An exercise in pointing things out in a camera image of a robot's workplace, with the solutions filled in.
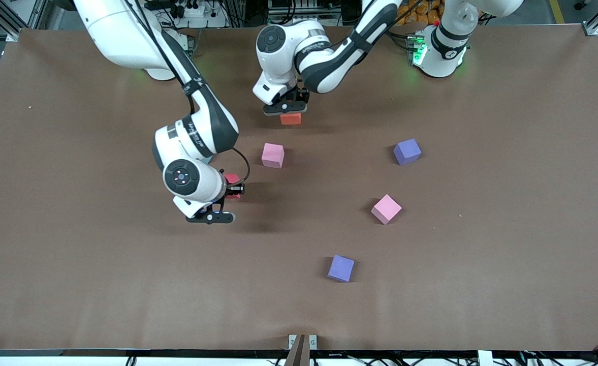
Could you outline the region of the pink foam cube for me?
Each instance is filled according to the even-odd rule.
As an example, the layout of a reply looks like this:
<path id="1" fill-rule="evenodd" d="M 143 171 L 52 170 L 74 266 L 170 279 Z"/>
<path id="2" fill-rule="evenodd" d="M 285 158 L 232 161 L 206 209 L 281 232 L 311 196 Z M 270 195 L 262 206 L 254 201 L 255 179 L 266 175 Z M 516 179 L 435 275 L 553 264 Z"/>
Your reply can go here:
<path id="1" fill-rule="evenodd" d="M 402 206 L 386 194 L 372 207 L 371 213 L 383 225 L 387 225 L 401 210 Z"/>
<path id="2" fill-rule="evenodd" d="M 261 162 L 265 167 L 281 169 L 284 163 L 285 149 L 282 144 L 265 143 Z"/>

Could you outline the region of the metal equipment rack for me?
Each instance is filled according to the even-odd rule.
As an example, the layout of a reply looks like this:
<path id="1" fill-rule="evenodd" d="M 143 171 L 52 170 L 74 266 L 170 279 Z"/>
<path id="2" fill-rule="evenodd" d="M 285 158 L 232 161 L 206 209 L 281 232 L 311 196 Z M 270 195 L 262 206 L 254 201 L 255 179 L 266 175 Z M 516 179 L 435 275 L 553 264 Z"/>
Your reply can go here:
<path id="1" fill-rule="evenodd" d="M 327 27 L 353 25 L 366 0 L 265 0 L 264 16 L 269 22 L 290 24 L 316 19 Z"/>

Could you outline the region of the white power strip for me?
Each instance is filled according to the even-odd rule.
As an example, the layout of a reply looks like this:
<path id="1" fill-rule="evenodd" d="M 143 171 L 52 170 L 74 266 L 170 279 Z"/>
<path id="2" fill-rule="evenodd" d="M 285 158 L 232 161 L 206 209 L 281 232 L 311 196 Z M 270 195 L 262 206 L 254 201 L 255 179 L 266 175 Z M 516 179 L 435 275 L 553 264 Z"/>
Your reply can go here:
<path id="1" fill-rule="evenodd" d="M 211 0 L 170 0 L 173 18 L 215 18 L 217 7 Z"/>

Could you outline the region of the purple foam cube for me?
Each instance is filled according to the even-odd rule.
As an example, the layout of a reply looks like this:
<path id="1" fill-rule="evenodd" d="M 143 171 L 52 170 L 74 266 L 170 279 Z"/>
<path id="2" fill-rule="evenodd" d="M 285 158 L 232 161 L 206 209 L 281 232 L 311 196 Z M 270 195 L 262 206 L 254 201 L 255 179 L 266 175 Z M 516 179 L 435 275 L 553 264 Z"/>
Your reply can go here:
<path id="1" fill-rule="evenodd" d="M 398 165 L 406 165 L 419 159 L 422 151 L 415 139 L 409 139 L 396 144 L 393 153 Z"/>
<path id="2" fill-rule="evenodd" d="M 331 260 L 327 277 L 332 280 L 349 283 L 354 271 L 354 266 L 355 261 L 353 259 L 348 259 L 341 255 L 334 255 Z"/>

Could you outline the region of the pile of orange packets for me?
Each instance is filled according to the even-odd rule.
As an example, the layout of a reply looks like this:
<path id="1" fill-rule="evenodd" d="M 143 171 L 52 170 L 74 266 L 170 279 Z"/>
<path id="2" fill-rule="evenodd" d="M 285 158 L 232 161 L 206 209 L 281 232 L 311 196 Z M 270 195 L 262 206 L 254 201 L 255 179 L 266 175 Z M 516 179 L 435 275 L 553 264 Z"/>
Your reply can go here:
<path id="1" fill-rule="evenodd" d="M 405 25 L 415 22 L 436 25 L 445 10 L 445 0 L 403 0 L 398 7 L 397 19 L 404 13 L 410 11 L 406 16 L 399 19 L 397 25 Z"/>

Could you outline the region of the metal table edge bracket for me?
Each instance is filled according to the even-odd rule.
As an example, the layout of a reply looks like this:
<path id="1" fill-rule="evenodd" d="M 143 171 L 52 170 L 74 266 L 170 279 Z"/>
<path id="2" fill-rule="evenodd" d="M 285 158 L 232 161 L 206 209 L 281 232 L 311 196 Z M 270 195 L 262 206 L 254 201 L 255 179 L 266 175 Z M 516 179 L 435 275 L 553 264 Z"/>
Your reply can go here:
<path id="1" fill-rule="evenodd" d="M 289 343 L 287 349 L 289 350 L 294 345 L 295 340 L 299 336 L 296 334 L 289 335 Z M 317 335 L 306 335 L 305 336 L 305 343 L 309 344 L 310 350 L 318 350 L 318 336 Z"/>

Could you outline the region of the brown wooden post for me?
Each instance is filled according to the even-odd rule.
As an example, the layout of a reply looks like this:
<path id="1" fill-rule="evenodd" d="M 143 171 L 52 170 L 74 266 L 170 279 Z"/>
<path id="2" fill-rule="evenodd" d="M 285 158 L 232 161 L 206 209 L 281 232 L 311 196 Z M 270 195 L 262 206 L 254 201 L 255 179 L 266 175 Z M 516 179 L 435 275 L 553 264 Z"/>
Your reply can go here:
<path id="1" fill-rule="evenodd" d="M 310 366 L 310 336 L 296 335 L 283 366 Z"/>

